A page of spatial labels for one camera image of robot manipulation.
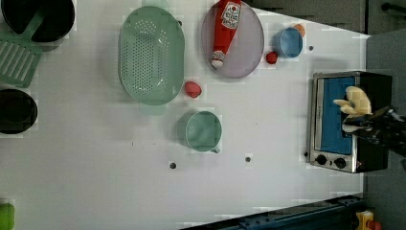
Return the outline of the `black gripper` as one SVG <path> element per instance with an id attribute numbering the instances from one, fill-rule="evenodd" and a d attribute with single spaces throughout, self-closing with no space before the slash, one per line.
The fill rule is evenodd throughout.
<path id="1" fill-rule="evenodd" d="M 406 155 L 405 117 L 391 106 L 381 108 L 373 115 L 347 117 L 344 125 L 343 131 L 349 135 L 366 138 L 375 145 Z"/>

